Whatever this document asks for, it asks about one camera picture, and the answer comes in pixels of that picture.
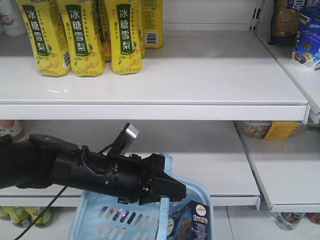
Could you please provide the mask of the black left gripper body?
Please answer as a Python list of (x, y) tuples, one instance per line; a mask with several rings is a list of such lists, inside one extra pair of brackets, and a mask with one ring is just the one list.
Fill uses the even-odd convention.
[(110, 195), (118, 197), (119, 203), (144, 203), (151, 191), (152, 160), (139, 155), (109, 154)]

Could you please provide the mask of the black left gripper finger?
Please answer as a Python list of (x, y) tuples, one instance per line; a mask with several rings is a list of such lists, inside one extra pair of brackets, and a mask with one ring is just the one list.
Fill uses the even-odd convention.
[(160, 202), (162, 198), (168, 198), (171, 202), (179, 202), (187, 196), (186, 186), (176, 179), (165, 177), (150, 178), (142, 188), (139, 197), (139, 205), (146, 205)]
[(157, 174), (165, 173), (168, 176), (172, 175), (173, 158), (168, 153), (152, 153), (151, 165)]

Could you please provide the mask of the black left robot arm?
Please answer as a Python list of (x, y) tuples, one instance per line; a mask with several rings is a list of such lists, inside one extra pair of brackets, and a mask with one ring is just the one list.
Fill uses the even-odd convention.
[(31, 134), (15, 141), (6, 134), (0, 138), (0, 187), (45, 189), (56, 184), (140, 205), (186, 197), (186, 186), (165, 172), (163, 155), (124, 156), (124, 147), (124, 141), (116, 140), (92, 152), (50, 135)]

